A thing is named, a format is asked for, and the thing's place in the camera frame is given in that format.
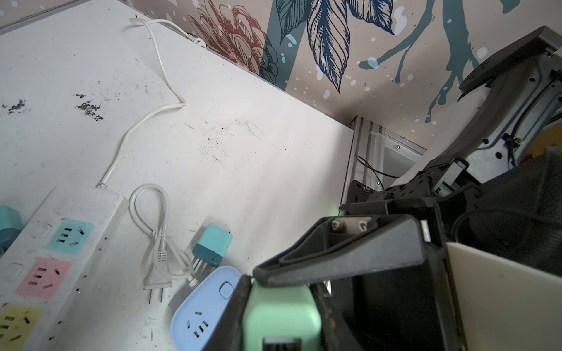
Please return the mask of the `light green plug adapter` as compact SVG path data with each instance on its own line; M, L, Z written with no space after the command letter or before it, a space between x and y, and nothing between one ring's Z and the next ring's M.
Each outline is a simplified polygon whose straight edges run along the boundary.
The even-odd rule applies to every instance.
M320 350L322 321L307 285L255 282L242 319L243 350Z

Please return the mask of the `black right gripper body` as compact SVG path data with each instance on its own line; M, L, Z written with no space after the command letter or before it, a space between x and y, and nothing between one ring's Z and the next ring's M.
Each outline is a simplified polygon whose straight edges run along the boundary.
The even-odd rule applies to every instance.
M332 282L332 294L365 350L466 350L445 227L430 197L346 203L345 215L410 215L421 228L417 266Z

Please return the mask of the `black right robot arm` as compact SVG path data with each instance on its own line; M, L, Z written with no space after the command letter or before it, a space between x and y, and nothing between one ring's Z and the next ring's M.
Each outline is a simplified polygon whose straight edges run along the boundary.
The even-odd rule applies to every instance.
M405 184L351 182L339 216L319 219L245 283L247 311L279 310L261 350L303 350L297 307L322 350L464 350L449 244L561 275L561 150L526 152L561 116L561 36L542 26L461 84L484 102Z

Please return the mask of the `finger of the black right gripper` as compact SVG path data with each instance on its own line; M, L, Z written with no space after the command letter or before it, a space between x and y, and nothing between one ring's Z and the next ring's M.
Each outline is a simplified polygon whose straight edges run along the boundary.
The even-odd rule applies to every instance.
M268 288L311 285L424 263L420 222L411 215L319 219L294 245L253 269Z

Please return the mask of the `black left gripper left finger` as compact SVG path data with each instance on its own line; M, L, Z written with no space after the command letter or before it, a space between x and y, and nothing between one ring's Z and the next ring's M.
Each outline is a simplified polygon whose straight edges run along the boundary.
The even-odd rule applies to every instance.
M242 275L203 351L242 350L242 320L251 288L251 277Z

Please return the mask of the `white long power strip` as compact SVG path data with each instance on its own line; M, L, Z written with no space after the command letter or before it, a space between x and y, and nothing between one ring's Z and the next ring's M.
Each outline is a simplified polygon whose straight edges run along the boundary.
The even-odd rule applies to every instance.
M1 258L1 349L54 350L75 299L129 203L117 192L64 183Z

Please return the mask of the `blue rounded power strip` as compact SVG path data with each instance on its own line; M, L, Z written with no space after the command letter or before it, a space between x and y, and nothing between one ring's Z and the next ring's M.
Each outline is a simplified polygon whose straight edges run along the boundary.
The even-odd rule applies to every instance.
M171 321L171 339L177 350L205 348L240 278L234 267L221 266L191 292Z

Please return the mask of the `teal plug adapter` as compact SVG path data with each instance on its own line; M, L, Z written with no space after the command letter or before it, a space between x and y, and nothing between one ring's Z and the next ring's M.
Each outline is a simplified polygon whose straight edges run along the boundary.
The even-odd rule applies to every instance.
M0 247L1 255L3 255L23 230L20 213L9 206L1 206L0 225Z
M220 266L232 239L230 232L214 224L205 227L192 250L193 272L188 283L191 289L195 289L204 280L206 269L213 271Z

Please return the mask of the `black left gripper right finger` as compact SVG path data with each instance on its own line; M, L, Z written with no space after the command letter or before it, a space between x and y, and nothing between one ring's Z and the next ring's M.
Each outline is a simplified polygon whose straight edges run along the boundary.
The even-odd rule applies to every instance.
M315 283L310 290L321 316L322 350L362 350L326 285Z

